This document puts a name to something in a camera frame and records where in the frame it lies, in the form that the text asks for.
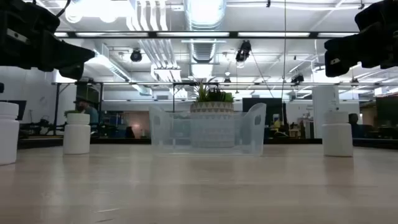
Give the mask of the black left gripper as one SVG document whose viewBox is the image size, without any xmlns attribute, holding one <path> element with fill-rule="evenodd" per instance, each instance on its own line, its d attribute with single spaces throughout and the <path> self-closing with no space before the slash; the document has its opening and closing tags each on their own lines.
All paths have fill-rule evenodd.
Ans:
<svg viewBox="0 0 398 224">
<path fill-rule="evenodd" d="M 80 80 L 95 53 L 56 37 L 59 25 L 58 17 L 35 0 L 0 0 L 0 66 L 57 69 L 62 77 Z"/>
</svg>

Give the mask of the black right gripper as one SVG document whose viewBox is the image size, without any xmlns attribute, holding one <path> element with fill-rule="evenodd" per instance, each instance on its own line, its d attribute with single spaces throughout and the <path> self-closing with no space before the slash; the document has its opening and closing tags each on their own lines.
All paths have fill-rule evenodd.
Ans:
<svg viewBox="0 0 398 224">
<path fill-rule="evenodd" d="M 359 33 L 325 42 L 325 75 L 344 75 L 358 62 L 364 68 L 398 67 L 398 0 L 375 2 L 354 20 Z"/>
</svg>

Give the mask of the white plastic pill bottle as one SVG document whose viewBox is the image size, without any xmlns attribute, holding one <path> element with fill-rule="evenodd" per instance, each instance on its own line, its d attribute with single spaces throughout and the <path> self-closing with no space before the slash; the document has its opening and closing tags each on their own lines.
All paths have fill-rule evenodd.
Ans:
<svg viewBox="0 0 398 224">
<path fill-rule="evenodd" d="M 63 135 L 63 153 L 88 154 L 90 152 L 90 116 L 84 113 L 67 114 L 67 124 Z"/>
<path fill-rule="evenodd" d="M 353 157 L 353 138 L 347 112 L 327 111 L 324 114 L 322 145 L 325 156 Z"/>
<path fill-rule="evenodd" d="M 17 157 L 19 105 L 0 102 L 0 166 L 13 164 Z"/>
</svg>

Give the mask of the clear plastic basket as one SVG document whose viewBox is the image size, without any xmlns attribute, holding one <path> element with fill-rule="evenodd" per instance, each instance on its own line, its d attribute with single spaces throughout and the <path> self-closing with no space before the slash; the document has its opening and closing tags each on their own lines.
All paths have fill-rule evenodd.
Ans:
<svg viewBox="0 0 398 224">
<path fill-rule="evenodd" d="M 152 148 L 159 154 L 260 156 L 264 150 L 264 103 L 244 113 L 169 113 L 153 107 L 149 115 Z"/>
</svg>

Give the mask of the person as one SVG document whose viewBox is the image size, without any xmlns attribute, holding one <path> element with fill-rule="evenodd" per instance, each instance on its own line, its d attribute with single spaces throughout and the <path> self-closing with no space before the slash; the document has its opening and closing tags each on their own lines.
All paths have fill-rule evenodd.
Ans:
<svg viewBox="0 0 398 224">
<path fill-rule="evenodd" d="M 351 125 L 351 134 L 352 138 L 362 138 L 363 130 L 361 126 L 358 124 L 358 115 L 356 113 L 350 113 L 348 115 L 349 124 Z"/>
<path fill-rule="evenodd" d="M 99 114 L 95 107 L 91 106 L 86 100 L 76 100 L 76 110 L 79 113 L 88 114 L 90 116 L 89 125 L 91 127 L 91 135 L 98 135 Z"/>
</svg>

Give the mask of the black computer monitor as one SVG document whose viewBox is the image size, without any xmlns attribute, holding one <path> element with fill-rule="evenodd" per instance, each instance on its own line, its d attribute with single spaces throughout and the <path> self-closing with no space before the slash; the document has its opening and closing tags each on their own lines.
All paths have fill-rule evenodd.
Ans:
<svg viewBox="0 0 398 224">
<path fill-rule="evenodd" d="M 24 117 L 24 112 L 26 109 L 27 101 L 26 100 L 18 100 L 18 101 L 16 101 L 16 104 L 18 104 L 18 106 L 19 106 L 17 120 L 22 121 L 23 117 Z"/>
<path fill-rule="evenodd" d="M 376 109 L 379 124 L 398 126 L 398 96 L 376 98 Z"/>
</svg>

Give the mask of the black overhead light bar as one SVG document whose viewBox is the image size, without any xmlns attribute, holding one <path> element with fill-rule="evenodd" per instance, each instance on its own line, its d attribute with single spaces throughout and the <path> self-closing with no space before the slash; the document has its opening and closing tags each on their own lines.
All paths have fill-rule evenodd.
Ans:
<svg viewBox="0 0 398 224">
<path fill-rule="evenodd" d="M 355 35 L 357 32 L 238 32 L 238 31 L 60 31 L 62 39 L 332 39 Z"/>
</svg>

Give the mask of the succulent in patterned pot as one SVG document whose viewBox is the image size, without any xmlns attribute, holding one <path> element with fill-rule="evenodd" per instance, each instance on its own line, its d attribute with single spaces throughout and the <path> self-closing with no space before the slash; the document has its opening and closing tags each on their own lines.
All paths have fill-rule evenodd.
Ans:
<svg viewBox="0 0 398 224">
<path fill-rule="evenodd" d="M 235 141 L 234 97 L 210 82 L 195 82 L 190 105 L 192 146 L 229 148 Z"/>
</svg>

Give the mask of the black aluminium table frame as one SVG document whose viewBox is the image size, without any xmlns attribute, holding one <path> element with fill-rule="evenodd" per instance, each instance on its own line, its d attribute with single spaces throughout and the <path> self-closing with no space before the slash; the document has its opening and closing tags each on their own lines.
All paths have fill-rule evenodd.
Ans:
<svg viewBox="0 0 398 224">
<path fill-rule="evenodd" d="M 91 144 L 143 144 L 150 145 L 150 139 L 122 139 L 122 138 L 94 138 Z M 321 144 L 321 139 L 266 139 L 265 145 L 271 144 Z M 34 149 L 44 147 L 58 147 L 63 145 L 62 138 L 38 138 L 38 139 L 20 139 L 17 143 L 18 149 Z M 353 146 L 368 147 L 377 149 L 392 149 L 398 151 L 397 139 L 353 139 Z"/>
</svg>

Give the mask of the silver ventilation duct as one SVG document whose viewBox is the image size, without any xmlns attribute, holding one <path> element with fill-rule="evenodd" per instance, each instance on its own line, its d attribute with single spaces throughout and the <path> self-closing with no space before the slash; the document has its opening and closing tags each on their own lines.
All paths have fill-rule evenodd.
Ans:
<svg viewBox="0 0 398 224">
<path fill-rule="evenodd" d="M 217 31 L 223 22 L 227 0 L 183 0 L 185 20 L 189 31 Z M 192 39 L 194 63 L 210 63 L 216 51 L 216 39 Z"/>
</svg>

